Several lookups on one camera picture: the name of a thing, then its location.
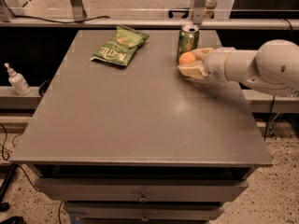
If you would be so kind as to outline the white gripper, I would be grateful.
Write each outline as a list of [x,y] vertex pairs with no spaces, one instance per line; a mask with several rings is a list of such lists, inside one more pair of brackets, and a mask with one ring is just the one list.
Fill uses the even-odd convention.
[[208,77],[209,81],[228,82],[229,79],[226,76],[225,68],[228,57],[233,51],[235,51],[235,48],[193,49],[192,54],[198,61],[180,65],[178,70],[185,77],[200,80]]

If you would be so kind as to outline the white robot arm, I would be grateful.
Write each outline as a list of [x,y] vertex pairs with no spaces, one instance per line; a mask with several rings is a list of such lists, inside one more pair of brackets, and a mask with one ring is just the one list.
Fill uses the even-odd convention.
[[299,46],[276,39],[257,50],[220,47],[193,49],[180,55],[179,72],[201,83],[235,81],[275,96],[299,92]]

